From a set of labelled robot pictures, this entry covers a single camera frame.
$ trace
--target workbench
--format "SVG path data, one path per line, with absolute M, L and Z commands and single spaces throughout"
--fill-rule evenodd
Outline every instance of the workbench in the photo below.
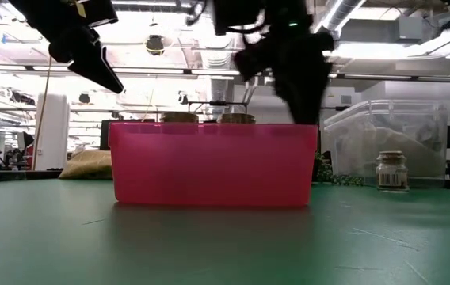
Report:
M 118 204 L 112 181 L 1 182 L 0 284 L 449 285 L 450 190 L 184 209 Z

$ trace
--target white label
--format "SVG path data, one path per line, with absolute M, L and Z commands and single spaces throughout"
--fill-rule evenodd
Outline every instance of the white label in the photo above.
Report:
M 406 187 L 408 173 L 403 170 L 380 170 L 378 172 L 379 186 Z

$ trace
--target small glass bottle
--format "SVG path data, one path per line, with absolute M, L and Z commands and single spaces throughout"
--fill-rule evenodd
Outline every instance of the small glass bottle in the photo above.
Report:
M 376 187 L 386 192 L 407 192 L 408 168 L 402 151 L 382 151 L 376 160 Z

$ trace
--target beige sandbag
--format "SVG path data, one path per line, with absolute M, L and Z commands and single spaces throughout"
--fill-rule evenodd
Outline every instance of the beige sandbag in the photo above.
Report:
M 67 162 L 59 179 L 112 179 L 111 152 L 106 150 L 84 150 Z

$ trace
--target pink plastic bin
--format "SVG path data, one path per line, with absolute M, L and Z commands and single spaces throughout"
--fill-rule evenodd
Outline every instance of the pink plastic bin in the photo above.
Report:
M 111 123 L 116 198 L 180 206 L 301 207 L 317 127 Z

